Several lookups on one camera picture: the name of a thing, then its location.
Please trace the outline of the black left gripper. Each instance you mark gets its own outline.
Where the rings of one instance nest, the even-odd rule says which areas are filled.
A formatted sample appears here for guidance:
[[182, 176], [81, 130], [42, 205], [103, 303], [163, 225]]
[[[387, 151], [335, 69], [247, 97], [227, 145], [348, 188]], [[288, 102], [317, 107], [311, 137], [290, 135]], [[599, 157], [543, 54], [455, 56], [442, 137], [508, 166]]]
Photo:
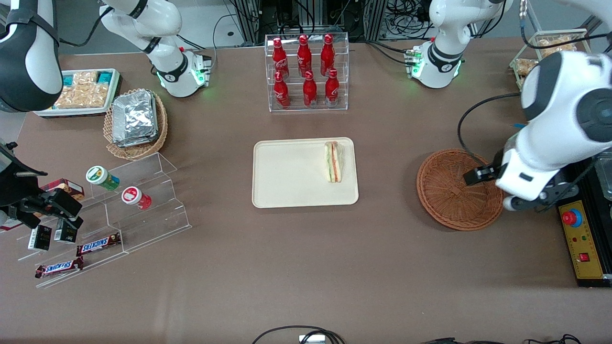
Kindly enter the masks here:
[[467, 186], [477, 185], [482, 182], [493, 182], [502, 178], [503, 172], [484, 172], [484, 177], [480, 172], [467, 172], [463, 175], [463, 179]]

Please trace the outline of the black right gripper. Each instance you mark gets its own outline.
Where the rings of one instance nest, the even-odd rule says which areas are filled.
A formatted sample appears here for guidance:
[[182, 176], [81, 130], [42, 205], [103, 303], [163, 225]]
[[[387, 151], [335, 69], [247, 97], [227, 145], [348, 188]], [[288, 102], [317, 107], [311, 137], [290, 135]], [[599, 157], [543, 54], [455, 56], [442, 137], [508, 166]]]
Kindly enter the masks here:
[[[13, 220], [30, 229], [40, 224], [42, 210], [46, 207], [44, 191], [39, 187], [39, 177], [48, 176], [22, 163], [14, 154], [17, 143], [1, 144], [0, 205], [1, 210]], [[78, 229], [83, 225], [81, 217], [59, 216], [59, 229]]]

